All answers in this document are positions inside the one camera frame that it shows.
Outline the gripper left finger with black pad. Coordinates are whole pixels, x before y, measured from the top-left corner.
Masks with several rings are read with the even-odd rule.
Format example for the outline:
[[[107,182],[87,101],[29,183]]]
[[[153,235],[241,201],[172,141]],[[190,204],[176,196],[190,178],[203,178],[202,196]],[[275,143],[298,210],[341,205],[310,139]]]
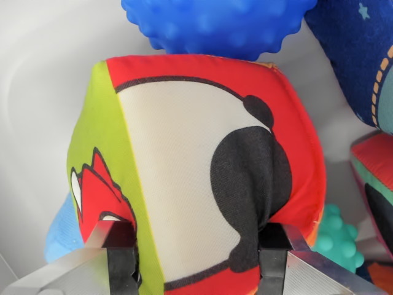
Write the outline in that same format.
[[[12,283],[3,294],[137,294],[136,234],[129,221],[100,221],[85,247]]]

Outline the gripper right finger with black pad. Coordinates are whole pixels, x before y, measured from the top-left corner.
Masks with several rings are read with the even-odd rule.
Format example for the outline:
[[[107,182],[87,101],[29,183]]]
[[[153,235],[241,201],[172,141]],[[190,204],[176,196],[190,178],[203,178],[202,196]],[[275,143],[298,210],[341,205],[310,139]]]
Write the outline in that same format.
[[[291,225],[268,223],[259,232],[259,261],[260,294],[386,294],[312,251]]]

